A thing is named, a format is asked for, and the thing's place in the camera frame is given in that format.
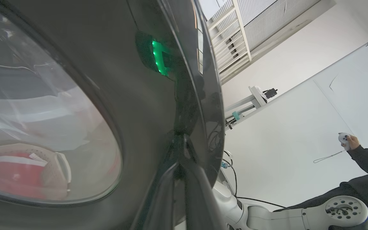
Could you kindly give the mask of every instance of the game controller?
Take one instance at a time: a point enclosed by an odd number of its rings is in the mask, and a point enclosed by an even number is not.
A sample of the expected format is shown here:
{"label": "game controller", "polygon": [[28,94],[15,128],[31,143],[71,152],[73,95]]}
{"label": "game controller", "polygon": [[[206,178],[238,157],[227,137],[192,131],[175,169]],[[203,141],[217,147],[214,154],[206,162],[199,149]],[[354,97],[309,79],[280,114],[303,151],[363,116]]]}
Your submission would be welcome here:
{"label": "game controller", "polygon": [[346,150],[346,151],[350,150],[349,141],[347,140],[347,137],[349,137],[349,136],[350,136],[350,134],[347,134],[347,133],[340,133],[339,134],[339,141],[340,141],[340,143],[346,145],[346,147],[344,147],[344,150]]}

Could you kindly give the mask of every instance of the black sleeve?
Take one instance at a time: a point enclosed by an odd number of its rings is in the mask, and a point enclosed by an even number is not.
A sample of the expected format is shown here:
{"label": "black sleeve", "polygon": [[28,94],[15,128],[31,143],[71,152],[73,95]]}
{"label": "black sleeve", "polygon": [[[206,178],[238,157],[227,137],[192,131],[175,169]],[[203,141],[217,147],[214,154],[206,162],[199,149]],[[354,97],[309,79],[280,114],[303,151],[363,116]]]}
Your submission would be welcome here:
{"label": "black sleeve", "polygon": [[364,149],[361,145],[354,150],[347,151],[353,160],[368,173],[368,149]]}

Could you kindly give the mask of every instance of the green light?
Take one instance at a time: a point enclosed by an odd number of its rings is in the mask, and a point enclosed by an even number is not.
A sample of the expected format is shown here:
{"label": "green light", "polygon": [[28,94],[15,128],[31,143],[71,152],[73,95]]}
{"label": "green light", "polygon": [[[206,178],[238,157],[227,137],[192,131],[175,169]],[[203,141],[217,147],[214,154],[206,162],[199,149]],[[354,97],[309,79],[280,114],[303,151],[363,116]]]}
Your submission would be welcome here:
{"label": "green light", "polygon": [[154,61],[156,63],[156,67],[158,68],[158,71],[165,76],[168,76],[169,68],[165,67],[164,59],[163,59],[163,53],[169,54],[170,51],[168,48],[161,43],[157,41],[152,41],[152,51],[154,56]]}

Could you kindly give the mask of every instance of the white robotic arm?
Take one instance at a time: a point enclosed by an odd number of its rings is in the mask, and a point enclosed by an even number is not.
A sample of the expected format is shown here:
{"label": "white robotic arm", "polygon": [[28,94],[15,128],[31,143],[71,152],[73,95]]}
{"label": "white robotic arm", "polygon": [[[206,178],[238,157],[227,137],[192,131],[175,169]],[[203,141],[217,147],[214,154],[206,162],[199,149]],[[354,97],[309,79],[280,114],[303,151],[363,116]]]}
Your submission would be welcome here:
{"label": "white robotic arm", "polygon": [[348,195],[336,196],[317,207],[271,212],[241,203],[219,182],[213,193],[224,221],[235,230],[368,230],[368,208]]}

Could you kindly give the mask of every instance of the transparent dome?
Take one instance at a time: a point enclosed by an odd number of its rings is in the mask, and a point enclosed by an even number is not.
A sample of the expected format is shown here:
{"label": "transparent dome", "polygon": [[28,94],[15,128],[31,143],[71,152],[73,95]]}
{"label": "transparent dome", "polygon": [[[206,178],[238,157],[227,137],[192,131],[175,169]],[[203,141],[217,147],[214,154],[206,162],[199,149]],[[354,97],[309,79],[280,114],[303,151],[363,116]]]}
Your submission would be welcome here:
{"label": "transparent dome", "polygon": [[0,14],[0,195],[78,203],[117,185],[120,148],[62,66]]}

